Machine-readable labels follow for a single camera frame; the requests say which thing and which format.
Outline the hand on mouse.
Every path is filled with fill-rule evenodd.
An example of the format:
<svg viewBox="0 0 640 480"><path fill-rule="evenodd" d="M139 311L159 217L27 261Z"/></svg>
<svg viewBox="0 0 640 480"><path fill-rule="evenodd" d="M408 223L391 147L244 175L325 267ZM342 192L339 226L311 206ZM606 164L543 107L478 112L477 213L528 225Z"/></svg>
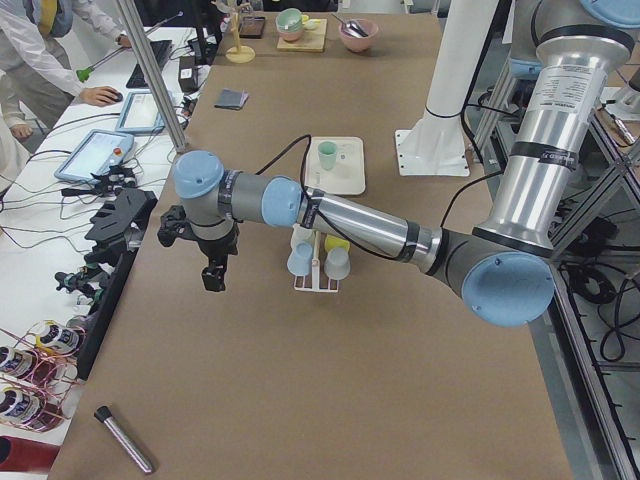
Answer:
<svg viewBox="0 0 640 480"><path fill-rule="evenodd" d="M86 104L103 107L115 104L111 94L116 92L118 91L110 86L84 88L79 98Z"/></svg>

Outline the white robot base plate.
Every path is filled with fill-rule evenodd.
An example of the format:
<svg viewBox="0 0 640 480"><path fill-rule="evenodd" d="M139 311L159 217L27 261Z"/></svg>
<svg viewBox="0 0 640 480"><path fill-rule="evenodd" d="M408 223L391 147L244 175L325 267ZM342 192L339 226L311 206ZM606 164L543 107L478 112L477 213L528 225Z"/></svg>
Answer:
<svg viewBox="0 0 640 480"><path fill-rule="evenodd" d="M470 174L460 116L440 118L426 112L411 129L394 133L401 176Z"/></svg>

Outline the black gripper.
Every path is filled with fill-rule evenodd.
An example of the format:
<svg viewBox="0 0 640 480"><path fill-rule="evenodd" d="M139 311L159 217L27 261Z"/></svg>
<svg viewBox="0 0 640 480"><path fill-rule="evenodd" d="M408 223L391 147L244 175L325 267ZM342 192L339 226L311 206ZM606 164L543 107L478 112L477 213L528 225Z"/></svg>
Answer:
<svg viewBox="0 0 640 480"><path fill-rule="evenodd" d="M228 232L219 235L216 239L197 238L199 249L208 259L208 266L201 272L206 291L219 293L226 290L225 275L228 256L238 254L238 239L239 227L236 222L232 222Z"/></svg>

